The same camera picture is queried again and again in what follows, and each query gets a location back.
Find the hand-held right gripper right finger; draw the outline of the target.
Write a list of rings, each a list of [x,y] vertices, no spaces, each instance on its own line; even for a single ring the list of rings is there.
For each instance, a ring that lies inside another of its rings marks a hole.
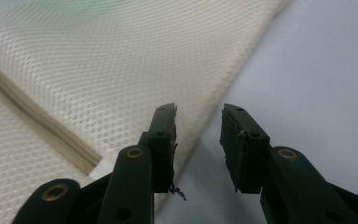
[[[310,161],[269,136],[243,108],[222,109],[220,144],[235,190],[259,194],[268,224],[358,224],[358,216]]]

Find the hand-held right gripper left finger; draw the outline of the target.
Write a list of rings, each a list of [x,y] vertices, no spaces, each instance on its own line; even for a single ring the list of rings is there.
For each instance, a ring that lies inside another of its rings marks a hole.
[[[158,107],[139,142],[119,151],[97,224],[154,223],[154,195],[173,188],[176,110]]]

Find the white printed cloth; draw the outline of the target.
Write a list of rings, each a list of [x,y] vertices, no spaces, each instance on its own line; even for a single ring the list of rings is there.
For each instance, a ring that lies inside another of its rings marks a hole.
[[[55,178],[88,184],[177,105],[181,171],[291,0],[0,0],[0,224]]]

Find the light blue table mat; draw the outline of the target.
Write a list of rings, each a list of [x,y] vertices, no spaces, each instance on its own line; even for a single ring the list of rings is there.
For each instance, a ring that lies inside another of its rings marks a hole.
[[[229,87],[274,146],[302,152],[329,182],[358,192],[358,0],[292,0]],[[235,191],[214,112],[156,224],[267,224]]]

